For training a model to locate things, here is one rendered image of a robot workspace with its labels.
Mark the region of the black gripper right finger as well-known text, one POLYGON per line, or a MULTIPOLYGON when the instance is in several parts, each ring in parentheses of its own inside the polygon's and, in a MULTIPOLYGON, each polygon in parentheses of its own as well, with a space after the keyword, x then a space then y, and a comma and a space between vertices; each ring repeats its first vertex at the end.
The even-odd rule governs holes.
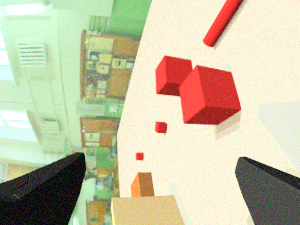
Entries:
POLYGON ((235 177, 255 225, 300 225, 300 177, 246 156, 235 177))

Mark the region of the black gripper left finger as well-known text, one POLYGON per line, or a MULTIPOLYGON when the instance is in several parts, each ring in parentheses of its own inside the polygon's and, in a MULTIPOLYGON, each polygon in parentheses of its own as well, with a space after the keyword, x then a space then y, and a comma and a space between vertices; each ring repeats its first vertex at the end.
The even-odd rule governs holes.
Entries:
POLYGON ((0 182, 0 225, 68 225, 86 172, 84 152, 0 182))

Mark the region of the orange square block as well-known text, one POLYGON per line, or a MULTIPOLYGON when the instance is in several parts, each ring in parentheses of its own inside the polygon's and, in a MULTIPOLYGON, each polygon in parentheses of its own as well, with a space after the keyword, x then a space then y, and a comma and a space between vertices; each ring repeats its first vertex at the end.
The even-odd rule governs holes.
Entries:
POLYGON ((131 197, 151 196, 154 196, 153 181, 151 181, 151 173, 138 172, 133 182, 131 182, 131 197))

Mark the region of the red cylinder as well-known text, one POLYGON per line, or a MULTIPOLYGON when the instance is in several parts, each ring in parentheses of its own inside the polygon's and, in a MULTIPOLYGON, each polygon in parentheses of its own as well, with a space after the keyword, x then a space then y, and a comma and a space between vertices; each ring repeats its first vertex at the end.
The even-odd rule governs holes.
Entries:
POLYGON ((226 0, 222 10, 220 10, 219 15, 216 16, 214 23, 212 23, 210 30, 208 30, 208 34, 204 36, 203 42, 206 46, 215 46, 215 43, 219 40, 219 36, 222 36, 222 32, 226 30, 226 26, 228 26, 232 16, 238 11, 242 2, 243 0, 226 0))

